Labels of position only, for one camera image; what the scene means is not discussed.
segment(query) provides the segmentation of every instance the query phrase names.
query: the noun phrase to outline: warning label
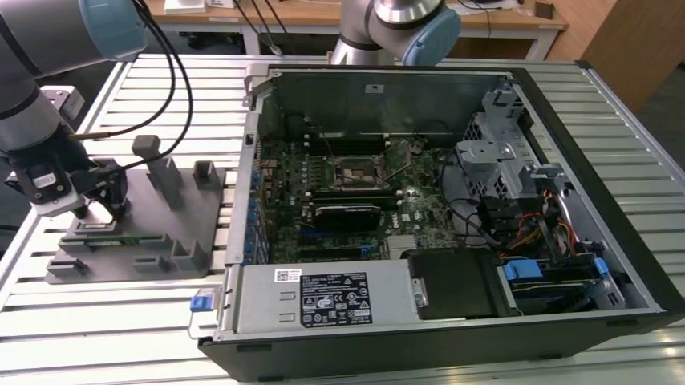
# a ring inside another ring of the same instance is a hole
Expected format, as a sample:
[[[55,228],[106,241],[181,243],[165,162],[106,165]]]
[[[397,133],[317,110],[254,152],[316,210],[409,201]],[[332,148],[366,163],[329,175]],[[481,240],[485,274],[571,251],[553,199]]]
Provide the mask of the warning label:
[[[300,290],[304,327],[373,323],[366,273],[304,275]]]

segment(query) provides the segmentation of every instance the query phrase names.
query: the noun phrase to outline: blue latch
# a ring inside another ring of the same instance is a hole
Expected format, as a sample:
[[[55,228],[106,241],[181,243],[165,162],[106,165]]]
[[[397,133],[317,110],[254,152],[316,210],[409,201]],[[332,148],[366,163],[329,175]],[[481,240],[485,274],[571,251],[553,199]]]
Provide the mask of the blue latch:
[[[543,271],[532,259],[517,259],[505,265],[505,276],[508,281],[543,278]]]
[[[600,272],[600,275],[605,277],[610,274],[610,266],[607,266],[607,262],[604,258],[596,258],[593,260],[596,264],[597,271]]]
[[[260,180],[262,179],[261,175],[260,175],[260,172],[257,171],[253,171],[253,177],[252,177],[252,185],[253,185],[253,188],[257,188],[258,184],[260,184]]]
[[[197,295],[192,299],[192,312],[200,313],[202,311],[214,310],[214,296],[213,295]]]

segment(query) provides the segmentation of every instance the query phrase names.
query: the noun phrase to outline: metal bracket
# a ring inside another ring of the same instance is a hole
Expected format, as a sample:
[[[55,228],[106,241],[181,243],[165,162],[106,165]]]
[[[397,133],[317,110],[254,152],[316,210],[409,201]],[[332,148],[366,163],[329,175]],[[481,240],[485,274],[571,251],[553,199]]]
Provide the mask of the metal bracket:
[[[544,164],[541,166],[527,166],[532,173],[532,178],[536,179],[555,179],[557,176],[564,176],[564,169],[559,164]]]
[[[53,106],[63,116],[75,120],[86,105],[85,97],[74,86],[43,86],[43,95],[53,102]]]

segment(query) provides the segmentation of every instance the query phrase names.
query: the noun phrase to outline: aluminum extrusion table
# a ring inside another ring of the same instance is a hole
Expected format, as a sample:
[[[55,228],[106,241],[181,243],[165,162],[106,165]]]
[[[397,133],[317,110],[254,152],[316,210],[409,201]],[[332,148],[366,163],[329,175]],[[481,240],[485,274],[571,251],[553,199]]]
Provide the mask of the aluminum extrusion table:
[[[236,169],[246,118],[245,68],[252,63],[277,61],[258,56],[182,57],[194,86],[197,115],[176,161],[185,167],[196,160],[214,160]],[[325,63],[325,59],[298,57],[284,62]],[[449,60],[443,65],[497,67],[504,63],[532,73],[647,245],[685,293],[683,170],[593,70],[553,62]],[[142,55],[135,63],[117,65],[82,132],[137,124],[158,110],[170,86],[166,66],[161,55]],[[137,134],[160,135],[164,146],[170,145],[186,119],[185,99],[186,92],[177,92],[169,112]],[[133,137],[91,141],[90,153],[114,156],[127,164],[135,160]],[[540,138],[553,159],[552,149]],[[234,182],[236,173],[230,172],[217,230],[216,274],[205,279],[49,285],[43,281],[46,266],[71,217],[39,219],[31,212],[0,263],[0,383],[234,383],[205,358],[186,330],[192,296],[198,288],[222,280]],[[212,325],[213,315],[204,317],[197,323]],[[676,384],[685,383],[684,358],[685,322],[679,322],[654,333],[615,339],[569,359],[293,383]]]

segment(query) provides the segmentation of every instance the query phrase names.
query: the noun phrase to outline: green circuit board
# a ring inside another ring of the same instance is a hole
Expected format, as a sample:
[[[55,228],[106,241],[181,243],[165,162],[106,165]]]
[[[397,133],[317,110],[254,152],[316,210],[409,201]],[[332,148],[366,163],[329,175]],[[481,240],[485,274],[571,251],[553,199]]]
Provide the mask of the green circuit board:
[[[270,263],[346,260],[333,251],[346,249],[364,250],[357,259],[389,259],[387,239],[397,235],[415,236],[419,248],[457,246],[455,226],[436,184],[436,158],[445,149],[412,153],[412,145],[412,138],[399,138],[391,139],[391,145],[377,156],[316,156],[302,143],[262,143],[265,200],[268,216],[276,223],[270,228]],[[308,193],[370,186],[358,180],[372,169],[383,176],[374,183],[391,190],[400,201],[397,209],[383,211],[381,223],[373,231],[320,231],[312,224]],[[352,176],[341,177],[337,170],[352,170]],[[325,253],[308,258],[308,251]]]

